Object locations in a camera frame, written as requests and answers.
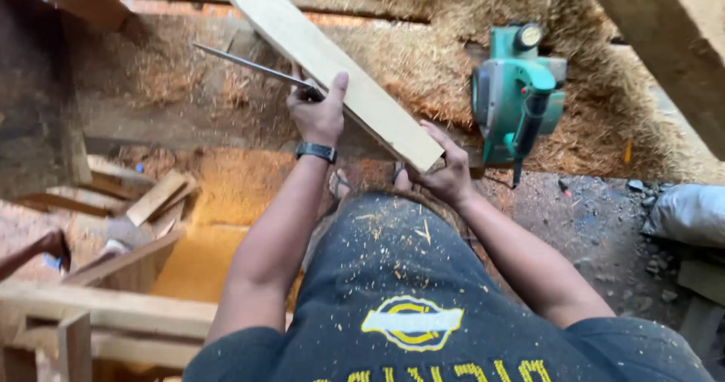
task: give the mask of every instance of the green electric planer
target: green electric planer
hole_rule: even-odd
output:
[[[491,55],[470,78],[471,107],[484,136],[483,164],[513,164],[513,184],[539,135],[554,132],[564,106],[566,59],[539,57],[539,25],[494,27]]]

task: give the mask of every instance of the foot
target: foot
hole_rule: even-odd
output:
[[[401,162],[395,163],[393,185],[399,190],[412,190],[412,182],[408,178],[407,171],[405,171],[405,165]]]
[[[347,194],[350,192],[350,189],[352,188],[350,186],[350,183],[347,181],[347,175],[345,175],[345,171],[342,171],[341,169],[338,169],[330,175],[330,180],[328,183],[330,192],[332,192],[332,195],[335,197],[335,199],[338,200],[345,198],[345,196],[347,196]]]
[[[42,238],[36,240],[34,246],[39,253],[48,253],[59,259],[60,265],[65,271],[70,270],[70,250],[65,242],[65,234],[61,229],[53,229]]]

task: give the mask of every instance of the saw handle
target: saw handle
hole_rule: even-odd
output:
[[[547,105],[549,104],[549,94],[532,94],[526,99],[526,111],[521,121],[521,129],[518,133],[516,143],[516,153],[520,155],[529,155],[534,143],[537,141],[541,122],[544,120]]]

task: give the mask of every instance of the watch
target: watch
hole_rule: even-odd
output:
[[[302,157],[305,154],[320,157],[323,160],[327,160],[330,164],[335,164],[337,161],[337,150],[326,145],[313,144],[311,142],[303,141],[295,149],[295,158],[299,160],[299,157]]]

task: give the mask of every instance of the black t-shirt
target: black t-shirt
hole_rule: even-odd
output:
[[[532,382],[711,380],[684,339],[654,322],[565,330],[500,293],[458,233],[406,198],[345,203],[322,237],[295,316],[204,347],[184,380]]]

